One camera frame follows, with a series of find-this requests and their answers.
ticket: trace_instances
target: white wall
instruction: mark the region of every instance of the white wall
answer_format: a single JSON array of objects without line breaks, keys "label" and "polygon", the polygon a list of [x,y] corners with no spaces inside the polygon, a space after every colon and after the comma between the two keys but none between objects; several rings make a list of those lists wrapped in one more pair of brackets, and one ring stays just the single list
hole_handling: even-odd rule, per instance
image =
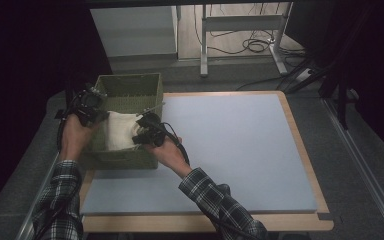
[{"label": "white wall", "polygon": [[177,52],[176,8],[91,9],[108,57]]}]

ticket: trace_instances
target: human arm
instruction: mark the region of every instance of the human arm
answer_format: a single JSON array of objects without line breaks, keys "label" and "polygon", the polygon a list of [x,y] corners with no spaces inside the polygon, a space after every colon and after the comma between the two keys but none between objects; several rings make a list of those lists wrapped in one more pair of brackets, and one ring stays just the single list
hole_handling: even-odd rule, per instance
[{"label": "human arm", "polygon": [[229,186],[216,185],[200,168],[192,170],[173,141],[166,138],[161,147],[146,145],[145,148],[182,178],[180,190],[212,221],[223,239],[266,239],[267,230],[264,225],[254,220],[248,211],[230,196]]},{"label": "human arm", "polygon": [[35,206],[35,239],[82,239],[78,195],[82,177],[77,161],[96,128],[83,127],[76,115],[68,116],[61,140],[59,162],[49,186],[42,192]]}]

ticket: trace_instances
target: green storage bin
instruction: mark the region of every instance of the green storage bin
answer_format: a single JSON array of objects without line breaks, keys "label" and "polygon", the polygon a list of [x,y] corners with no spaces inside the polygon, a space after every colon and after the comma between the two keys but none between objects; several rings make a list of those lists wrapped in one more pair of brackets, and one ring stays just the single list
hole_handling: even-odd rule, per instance
[{"label": "green storage bin", "polygon": [[[163,101],[163,86],[159,73],[132,75],[102,75],[95,88],[106,93],[101,109],[119,113],[142,113]],[[153,110],[158,116],[162,108]],[[103,124],[82,153],[80,164],[85,169],[156,169],[158,161],[142,146],[137,149],[108,151],[105,148]]]}]

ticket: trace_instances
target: plaid shirt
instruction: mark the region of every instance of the plaid shirt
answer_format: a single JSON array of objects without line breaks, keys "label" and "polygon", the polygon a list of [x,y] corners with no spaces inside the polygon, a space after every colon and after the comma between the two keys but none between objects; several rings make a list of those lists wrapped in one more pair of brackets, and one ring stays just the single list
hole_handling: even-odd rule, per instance
[{"label": "plaid shirt", "polygon": [[[41,239],[82,239],[78,194],[81,185],[82,178],[76,162],[67,160],[56,165],[51,183],[35,207],[35,235],[54,218]],[[263,224],[254,220],[230,196],[229,186],[217,186],[202,169],[194,169],[183,179],[179,188],[210,218],[223,239],[266,239],[267,230]],[[244,237],[235,230],[221,226],[220,221],[254,237]]]}]

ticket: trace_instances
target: white towel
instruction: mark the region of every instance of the white towel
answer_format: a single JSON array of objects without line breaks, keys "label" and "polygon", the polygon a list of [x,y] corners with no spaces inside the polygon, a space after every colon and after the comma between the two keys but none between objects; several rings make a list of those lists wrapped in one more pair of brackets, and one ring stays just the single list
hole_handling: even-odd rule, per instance
[{"label": "white towel", "polygon": [[137,136],[140,126],[136,123],[141,116],[136,114],[122,114],[109,112],[110,115],[104,125],[105,146],[109,151],[133,148],[132,137]]}]

